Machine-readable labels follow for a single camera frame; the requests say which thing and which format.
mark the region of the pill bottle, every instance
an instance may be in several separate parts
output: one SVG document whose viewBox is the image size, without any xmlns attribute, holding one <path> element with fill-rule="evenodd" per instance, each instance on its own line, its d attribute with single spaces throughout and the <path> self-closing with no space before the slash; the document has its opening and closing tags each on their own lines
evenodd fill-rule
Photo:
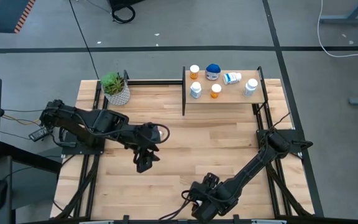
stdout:
<svg viewBox="0 0 358 224">
<path fill-rule="evenodd" d="M 212 85 L 211 97 L 217 98 L 222 91 L 222 87 L 219 84 Z"/>
<path fill-rule="evenodd" d="M 199 82 L 193 82 L 191 84 L 190 95 L 196 99 L 201 96 L 201 84 Z"/>
<path fill-rule="evenodd" d="M 219 65 L 211 64 L 205 69 L 205 78 L 208 80 L 217 80 L 221 74 L 221 68 Z"/>
<path fill-rule="evenodd" d="M 258 81 L 254 78 L 248 80 L 245 88 L 244 88 L 244 96 L 252 96 L 256 87 L 258 86 Z"/>
<path fill-rule="evenodd" d="M 235 84 L 235 83 L 241 81 L 241 73 L 238 73 L 238 72 L 226 73 L 223 76 L 223 81 L 224 81 L 225 85 Z"/>
<path fill-rule="evenodd" d="M 198 65 L 190 66 L 190 78 L 191 79 L 197 79 L 199 70 L 200 70 L 200 68 L 199 68 Z"/>
</svg>

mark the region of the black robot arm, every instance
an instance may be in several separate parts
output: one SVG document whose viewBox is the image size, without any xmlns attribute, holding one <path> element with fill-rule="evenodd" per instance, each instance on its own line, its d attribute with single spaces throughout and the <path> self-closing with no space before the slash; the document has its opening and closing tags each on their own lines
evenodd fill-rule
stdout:
<svg viewBox="0 0 358 224">
<path fill-rule="evenodd" d="M 271 168 L 270 163 L 274 159 L 284 158 L 290 152 L 292 144 L 273 129 L 265 135 L 258 154 L 233 178 L 219 183 L 219 177 L 208 173 L 202 183 L 193 182 L 187 196 L 187 200 L 194 202 L 191 216 L 202 223 L 208 223 L 216 215 L 225 215 L 237 205 L 242 188 L 264 167 Z M 297 212 L 310 215 L 300 207 L 292 195 L 290 198 L 295 201 L 293 206 L 297 208 Z"/>
<path fill-rule="evenodd" d="M 111 110 L 85 111 L 65 105 L 61 100 L 48 102 L 40 116 L 40 121 L 47 129 L 60 127 L 77 137 L 78 142 L 92 148 L 98 141 L 110 139 L 124 145 L 125 149 L 134 151 L 134 163 L 137 172 L 144 172 L 152 167 L 152 161 L 160 159 L 154 155 L 159 151 L 156 144 L 162 143 L 158 126 L 161 124 L 128 124 L 129 118 Z M 60 142 L 62 147 L 75 147 L 74 142 Z"/>
</svg>

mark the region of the desk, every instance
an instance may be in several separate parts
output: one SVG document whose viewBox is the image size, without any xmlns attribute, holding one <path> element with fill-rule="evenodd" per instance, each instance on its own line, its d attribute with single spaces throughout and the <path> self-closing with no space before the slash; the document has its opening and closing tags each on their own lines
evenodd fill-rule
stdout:
<svg viewBox="0 0 358 224">
<path fill-rule="evenodd" d="M 265 82 L 275 123 L 288 113 L 287 102 L 279 79 L 266 79 Z M 96 80 L 81 82 L 77 108 L 92 108 L 96 84 Z M 153 168 L 143 174 L 136 172 L 132 151 L 106 141 L 99 162 L 92 220 L 122 220 L 124 215 L 129 215 L 131 220 L 156 220 L 180 207 L 183 203 L 180 193 L 188 190 L 193 181 L 201 182 L 207 172 L 215 173 L 222 180 L 232 177 L 256 155 L 258 125 L 251 105 L 189 104 L 186 115 L 182 116 L 181 85 L 132 85 L 130 90 L 128 104 L 109 105 L 108 109 L 124 113 L 130 123 L 165 124 L 171 136 L 158 145 L 160 152 L 156 155 L 161 161 L 154 162 Z M 102 104 L 103 94 L 99 99 L 99 105 Z M 262 119 L 266 122 L 264 112 Z M 278 129 L 291 127 L 289 117 L 277 126 Z M 77 155 L 62 167 L 55 194 L 59 206 L 64 207 L 76 192 L 82 161 L 83 156 Z M 289 154 L 282 159 L 282 165 L 287 187 L 302 206 L 313 213 L 300 159 Z M 277 195 L 281 214 L 284 214 L 281 194 Z M 80 216 L 85 215 L 87 197 L 85 192 Z M 53 207 L 51 217 L 59 213 Z M 232 219 L 234 214 L 239 214 L 240 218 L 274 217 L 266 171 L 261 171 L 244 187 L 238 205 L 231 212 L 216 218 Z M 193 219 L 191 205 L 176 218 Z"/>
</svg>

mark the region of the black wire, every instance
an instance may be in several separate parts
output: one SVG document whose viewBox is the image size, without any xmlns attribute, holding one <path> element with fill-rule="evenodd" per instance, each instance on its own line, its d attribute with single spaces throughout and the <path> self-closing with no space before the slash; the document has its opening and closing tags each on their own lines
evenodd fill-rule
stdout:
<svg viewBox="0 0 358 224">
<path fill-rule="evenodd" d="M 273 126 L 271 126 L 269 129 L 272 129 L 272 128 L 274 128 L 276 125 L 278 125 L 278 124 L 280 124 L 283 120 L 284 120 L 284 118 L 286 118 L 288 115 L 290 115 L 291 114 L 291 112 L 288 112 L 284 117 L 282 117 L 279 121 L 277 121 L 275 124 L 273 124 Z"/>
<path fill-rule="evenodd" d="M 88 47 L 88 44 L 86 43 L 86 40 L 85 40 L 84 34 L 82 33 L 82 30 L 81 30 L 81 27 L 80 27 L 80 23 L 78 22 L 77 16 L 75 15 L 75 11 L 74 11 L 74 8 L 73 8 L 73 4 L 71 3 L 71 0 L 68 0 L 68 2 L 70 3 L 71 10 L 73 11 L 73 15 L 74 15 L 74 18 L 75 18 L 75 22 L 77 23 L 77 26 L 78 26 L 78 28 L 79 28 L 79 30 L 80 30 L 80 32 L 81 32 L 81 36 L 82 36 L 82 39 L 84 40 L 84 43 L 85 43 L 86 49 L 88 50 L 89 56 L 91 57 L 92 66 L 93 66 L 93 69 L 94 69 L 95 75 L 96 75 L 96 77 L 97 77 L 97 78 L 98 78 L 98 80 L 99 80 L 100 78 L 99 78 L 99 75 L 98 75 L 98 71 L 96 70 L 96 67 L 94 66 L 93 57 L 92 57 L 92 54 L 91 54 L 90 48 Z"/>
<path fill-rule="evenodd" d="M 53 200 L 53 204 L 60 210 L 63 211 L 62 208 L 59 207 L 59 205 L 56 204 L 55 200 Z"/>
<path fill-rule="evenodd" d="M 129 19 L 121 19 L 120 17 L 115 15 L 116 11 L 118 11 L 118 10 L 120 10 L 122 8 L 125 8 L 125 7 L 128 8 L 132 12 L 131 18 L 129 18 Z M 117 22 L 118 24 L 125 24 L 125 23 L 133 21 L 135 19 L 135 16 L 136 16 L 135 9 L 130 5 L 116 4 L 115 6 L 111 6 L 111 9 L 112 9 L 111 15 L 112 15 L 112 21 L 113 22 Z"/>
<path fill-rule="evenodd" d="M 146 140 L 148 140 L 149 142 L 154 143 L 154 144 L 160 144 L 160 143 L 163 143 L 168 140 L 169 136 L 171 135 L 171 132 L 168 127 L 166 127 L 163 124 L 156 124 L 156 123 L 149 123 L 149 125 L 160 126 L 160 127 L 165 128 L 167 130 L 167 137 L 165 137 L 164 140 L 157 142 L 157 141 L 153 141 L 153 140 L 149 139 L 148 137 L 144 136 L 142 133 L 139 132 L 140 136 L 142 136 L 143 138 L 145 138 Z"/>
<path fill-rule="evenodd" d="M 62 163 L 62 167 L 63 167 L 68 161 L 70 161 L 70 159 L 72 159 L 73 157 L 75 157 L 75 155 L 71 155 L 69 158 L 67 158 L 66 161 L 64 161 L 64 162 Z"/>
<path fill-rule="evenodd" d="M 29 110 L 29 111 L 22 111 L 22 110 L 5 110 L 3 109 L 4 111 L 14 111 L 14 112 L 38 112 L 38 111 L 43 111 L 43 110 Z"/>
<path fill-rule="evenodd" d="M 66 163 L 67 161 L 69 161 L 73 156 L 71 156 L 70 158 L 68 158 L 64 163 Z M 48 158 L 48 157 L 60 157 L 60 156 L 45 156 L 45 158 Z M 22 171 L 22 170 L 31 169 L 31 168 L 37 168 L 37 167 L 36 167 L 36 166 L 30 166 L 30 167 L 18 169 L 18 170 L 14 171 L 14 172 L 11 172 L 10 174 L 8 174 L 7 176 L 5 176 L 5 177 L 2 178 L 2 179 L 6 179 L 6 177 L 9 177 L 10 175 L 13 175 L 13 174 L 15 174 L 15 173 L 17 173 L 17 172 L 20 172 L 20 171 Z"/>
<path fill-rule="evenodd" d="M 87 2 L 89 2 L 91 5 L 100 8 L 101 10 L 107 12 L 108 14 L 112 14 L 112 12 L 109 12 L 107 9 L 103 9 L 101 6 L 98 6 L 97 4 L 91 2 L 91 0 L 87 0 Z"/>
<path fill-rule="evenodd" d="M 64 148 L 67 147 L 67 146 L 63 146 L 63 145 L 59 144 L 58 142 L 56 142 L 55 136 L 54 136 L 51 132 L 49 132 L 49 135 L 52 136 L 52 141 L 53 141 L 53 143 L 55 143 L 57 146 L 59 146 L 59 147 L 64 147 Z"/>
<path fill-rule="evenodd" d="M 67 215 L 70 214 L 70 212 L 74 209 L 74 206 L 77 204 L 77 202 L 81 198 L 80 192 L 84 191 L 85 188 L 87 188 L 88 184 L 91 182 L 91 179 L 95 177 L 97 174 L 97 164 L 95 161 L 92 163 L 92 167 L 88 172 L 88 175 L 85 177 L 84 182 L 78 187 L 77 191 L 75 192 L 73 198 L 70 200 L 68 205 L 63 209 L 62 213 L 56 216 L 56 218 L 65 218 Z"/>
<path fill-rule="evenodd" d="M 7 132 L 5 132 L 5 131 L 0 131 L 0 133 L 8 134 L 8 135 L 10 135 L 10 136 L 15 136 L 15 137 L 22 138 L 22 139 L 25 139 L 25 140 L 31 140 L 31 138 L 26 138 L 26 137 L 18 136 L 18 135 L 16 135 L 16 134 L 7 133 Z"/>
<path fill-rule="evenodd" d="M 172 213 L 169 213 L 168 215 L 164 215 L 163 217 L 159 218 L 158 220 L 160 221 L 168 221 L 168 220 L 172 220 L 174 219 L 191 201 L 189 200 L 189 195 L 187 195 L 187 197 L 185 198 L 183 196 L 183 194 L 185 193 L 189 193 L 190 191 L 189 190 L 184 190 L 182 193 L 181 193 L 181 197 L 183 199 L 185 199 L 185 201 L 183 202 L 183 204 L 180 206 L 180 208 Z"/>
</svg>

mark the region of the wooden shelf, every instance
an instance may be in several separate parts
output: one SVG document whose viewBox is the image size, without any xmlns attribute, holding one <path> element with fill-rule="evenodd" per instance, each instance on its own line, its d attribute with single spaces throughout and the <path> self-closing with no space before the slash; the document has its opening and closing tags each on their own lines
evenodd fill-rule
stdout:
<svg viewBox="0 0 358 224">
<path fill-rule="evenodd" d="M 223 76 L 229 72 L 239 72 L 242 75 L 241 82 L 225 85 L 223 82 Z M 194 103 L 263 103 L 265 101 L 264 95 L 262 92 L 262 85 L 260 83 L 259 73 L 257 70 L 223 70 L 221 75 L 215 81 L 206 79 L 205 71 L 200 71 L 198 73 L 197 79 L 190 78 L 190 71 L 186 71 L 186 104 Z M 244 96 L 242 93 L 244 87 L 250 78 L 258 80 L 258 86 L 254 94 L 250 97 Z M 201 84 L 201 96 L 198 99 L 190 96 L 190 86 L 193 82 L 199 82 Z M 217 98 L 211 97 L 211 87 L 214 84 L 219 84 L 222 86 L 222 91 L 220 92 Z"/>
</svg>

